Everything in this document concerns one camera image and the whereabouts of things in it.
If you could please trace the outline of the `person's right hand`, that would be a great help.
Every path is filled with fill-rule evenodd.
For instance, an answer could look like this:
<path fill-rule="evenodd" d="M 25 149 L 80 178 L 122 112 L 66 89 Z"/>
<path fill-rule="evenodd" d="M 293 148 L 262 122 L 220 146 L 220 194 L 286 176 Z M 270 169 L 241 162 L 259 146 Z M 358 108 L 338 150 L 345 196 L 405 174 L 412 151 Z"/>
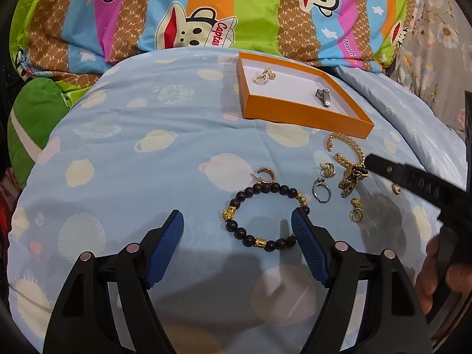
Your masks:
<path fill-rule="evenodd" d="M 423 313 L 426 315 L 433 307 L 439 276 L 437 271 L 437 251 L 439 235 L 433 237 L 426 246 L 426 258 L 417 276 L 415 291 Z M 452 292 L 468 295 L 472 288 L 472 269 L 470 265 L 454 264 L 448 268 L 445 281 Z"/>

